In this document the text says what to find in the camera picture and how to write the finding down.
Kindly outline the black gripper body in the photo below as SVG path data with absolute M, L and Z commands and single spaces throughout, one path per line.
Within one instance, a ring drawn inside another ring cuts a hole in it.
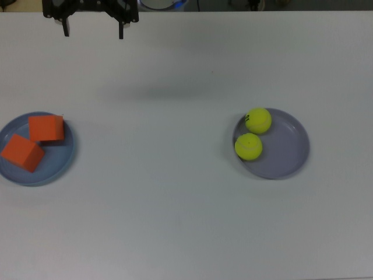
M 67 0 L 63 1 L 62 7 L 68 11 L 89 11 L 89 12 L 105 12 L 113 8 L 117 4 L 115 0 Z

